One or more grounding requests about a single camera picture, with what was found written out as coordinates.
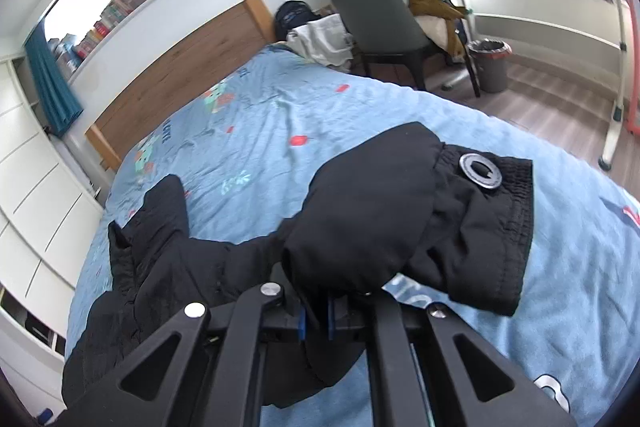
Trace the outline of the teal curtain left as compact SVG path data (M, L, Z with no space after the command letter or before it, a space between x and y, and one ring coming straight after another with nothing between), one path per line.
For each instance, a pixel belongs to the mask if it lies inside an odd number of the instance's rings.
M51 132L63 138L80 117L82 107L55 62L42 20L29 34L24 47Z

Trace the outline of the blue dinosaur print bed sheet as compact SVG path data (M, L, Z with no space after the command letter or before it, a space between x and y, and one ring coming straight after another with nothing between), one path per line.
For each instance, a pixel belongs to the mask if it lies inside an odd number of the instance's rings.
M578 425L637 424L638 200L562 148L478 110L267 46L134 141L103 221L124 225L174 174L194 236L254 239L302 207L325 162L413 121L492 160L533 164L533 244L518 311L456 311Z

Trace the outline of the black puffer coat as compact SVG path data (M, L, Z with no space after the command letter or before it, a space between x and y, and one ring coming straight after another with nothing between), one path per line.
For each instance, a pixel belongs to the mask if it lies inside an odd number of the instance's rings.
M243 243L194 239L170 174L124 225L107 228L112 287L93 303L63 369L77 402L189 303L216 307L281 267L310 323L333 298L404 274L452 301L510 317L534 231L534 166L440 141L418 122L388 129L314 174L302 208Z

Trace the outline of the black backpack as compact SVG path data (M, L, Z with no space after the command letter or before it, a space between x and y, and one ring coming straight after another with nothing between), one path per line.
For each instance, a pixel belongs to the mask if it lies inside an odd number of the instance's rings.
M284 2L273 19L274 34L278 41L285 41L290 31L315 20L320 20L320 16L308 3L300 0Z

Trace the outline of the grey waste bin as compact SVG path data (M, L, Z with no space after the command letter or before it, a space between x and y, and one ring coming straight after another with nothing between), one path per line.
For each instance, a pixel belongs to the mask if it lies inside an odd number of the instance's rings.
M506 59L512 54L509 43L502 40L474 40L468 44L480 90L500 93L508 87Z

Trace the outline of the yellow brown garment on chair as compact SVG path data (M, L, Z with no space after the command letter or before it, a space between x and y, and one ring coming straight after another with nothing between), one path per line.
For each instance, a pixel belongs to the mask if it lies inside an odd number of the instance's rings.
M409 10L427 38L451 57L462 56L464 44L457 33L457 22L468 16L464 6L444 0L409 0Z

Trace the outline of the white wardrobe with drawers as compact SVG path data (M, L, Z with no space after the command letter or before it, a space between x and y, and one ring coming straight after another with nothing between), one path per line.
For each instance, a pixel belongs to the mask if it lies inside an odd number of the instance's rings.
M70 347L68 317L102 207L58 155L10 61L1 63L1 285Z

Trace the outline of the white cloth bag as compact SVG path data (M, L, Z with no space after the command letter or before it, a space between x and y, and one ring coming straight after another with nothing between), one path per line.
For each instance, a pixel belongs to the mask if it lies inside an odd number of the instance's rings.
M343 72L350 69L354 59L354 44L354 38L338 14L298 26L286 36L286 45L307 62Z

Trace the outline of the grey desk chair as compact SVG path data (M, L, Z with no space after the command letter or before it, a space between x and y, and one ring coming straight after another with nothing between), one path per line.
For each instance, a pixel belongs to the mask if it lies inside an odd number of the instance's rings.
M424 34L409 10L409 0L331 2L346 30L355 39L365 72L370 72L372 64L402 65L410 72L416 89L426 89L425 60L435 54L448 54ZM464 44L464 53L460 57L469 73L474 94L480 96L480 85L466 41L462 38L461 41Z

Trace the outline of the wooden headboard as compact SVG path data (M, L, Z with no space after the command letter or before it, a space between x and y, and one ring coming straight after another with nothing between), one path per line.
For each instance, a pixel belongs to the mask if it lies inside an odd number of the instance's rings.
M118 170L134 144L275 41L264 0L243 0L192 31L134 78L85 132L101 167Z

